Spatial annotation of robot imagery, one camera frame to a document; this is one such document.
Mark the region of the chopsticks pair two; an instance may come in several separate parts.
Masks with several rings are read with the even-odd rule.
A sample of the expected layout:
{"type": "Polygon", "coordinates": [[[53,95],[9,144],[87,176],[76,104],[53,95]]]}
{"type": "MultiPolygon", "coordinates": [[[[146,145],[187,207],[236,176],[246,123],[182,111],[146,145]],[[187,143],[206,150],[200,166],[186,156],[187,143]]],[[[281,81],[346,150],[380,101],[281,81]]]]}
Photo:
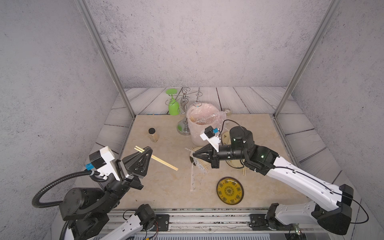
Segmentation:
{"type": "Polygon", "coordinates": [[[206,171],[208,171],[208,167],[207,167],[207,165],[204,164],[203,162],[201,162],[201,164],[202,164],[202,166],[204,167],[204,169],[205,169],[206,171]]]}

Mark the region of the clear plastic wrapper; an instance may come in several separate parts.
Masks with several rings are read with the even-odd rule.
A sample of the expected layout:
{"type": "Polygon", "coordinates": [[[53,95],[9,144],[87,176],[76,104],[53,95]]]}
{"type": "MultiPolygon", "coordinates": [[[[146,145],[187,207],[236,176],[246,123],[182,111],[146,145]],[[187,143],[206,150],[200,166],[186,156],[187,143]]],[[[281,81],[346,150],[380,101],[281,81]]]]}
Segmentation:
{"type": "MultiPolygon", "coordinates": [[[[191,153],[191,147],[186,148],[187,151],[191,153]]],[[[207,174],[208,171],[201,166],[191,166],[191,184],[190,184],[190,192],[196,192],[200,187],[203,181],[203,177],[207,174]]]]}

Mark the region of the chopsticks pair one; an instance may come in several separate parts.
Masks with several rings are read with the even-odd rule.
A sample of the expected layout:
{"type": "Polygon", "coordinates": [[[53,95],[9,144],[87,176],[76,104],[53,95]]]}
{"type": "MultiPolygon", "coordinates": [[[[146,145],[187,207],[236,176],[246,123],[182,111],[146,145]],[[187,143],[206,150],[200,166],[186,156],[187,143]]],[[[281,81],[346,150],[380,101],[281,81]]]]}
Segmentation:
{"type": "MultiPolygon", "coordinates": [[[[142,149],[142,148],[140,148],[140,147],[138,147],[138,146],[135,146],[134,149],[135,149],[136,151],[140,152],[140,153],[143,153],[143,152],[145,151],[144,149],[142,149]]],[[[158,157],[156,157],[156,156],[154,156],[154,155],[152,155],[151,158],[154,159],[155,161],[157,161],[157,162],[159,162],[159,163],[161,163],[161,164],[163,164],[163,165],[165,165],[165,166],[167,166],[167,167],[169,167],[169,168],[175,170],[175,171],[178,171],[178,170],[179,170],[177,167],[175,167],[175,166],[173,166],[173,165],[167,163],[166,161],[164,161],[164,160],[162,160],[162,159],[160,159],[160,158],[158,158],[158,157]]]]}

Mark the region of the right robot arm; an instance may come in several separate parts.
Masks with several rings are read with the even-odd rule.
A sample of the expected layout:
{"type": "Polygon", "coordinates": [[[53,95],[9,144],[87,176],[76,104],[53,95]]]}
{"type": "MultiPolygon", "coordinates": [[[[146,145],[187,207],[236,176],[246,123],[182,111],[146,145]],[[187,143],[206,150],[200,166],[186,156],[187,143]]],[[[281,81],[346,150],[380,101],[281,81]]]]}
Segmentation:
{"type": "Polygon", "coordinates": [[[229,131],[230,144],[224,145],[223,128],[206,127],[200,138],[208,144],[193,153],[195,158],[218,169],[221,161],[239,160],[243,167],[279,180],[307,196],[300,205],[273,203],[264,217],[258,217],[250,228],[276,231],[295,224],[317,224],[324,230],[346,235],[352,221],[354,189],[349,185],[333,185],[294,166],[277,152],[256,145],[253,133],[240,124],[229,131]]]}

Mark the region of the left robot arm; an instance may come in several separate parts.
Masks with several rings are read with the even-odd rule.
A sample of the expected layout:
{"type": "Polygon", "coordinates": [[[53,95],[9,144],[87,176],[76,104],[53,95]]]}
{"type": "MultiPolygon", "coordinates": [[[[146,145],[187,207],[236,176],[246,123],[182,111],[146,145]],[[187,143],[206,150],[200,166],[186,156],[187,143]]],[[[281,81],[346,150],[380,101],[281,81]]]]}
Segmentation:
{"type": "Polygon", "coordinates": [[[148,172],[153,150],[145,147],[122,160],[116,159],[109,147],[90,154],[85,170],[63,176],[39,190],[32,198],[38,209],[58,206],[64,226],[61,240],[90,240],[96,237],[109,221],[109,212],[116,208],[130,189],[141,190],[141,178],[148,172]],[[103,188],[73,188],[62,201],[42,203],[50,189],[73,178],[88,176],[93,181],[106,183],[103,188]]]}

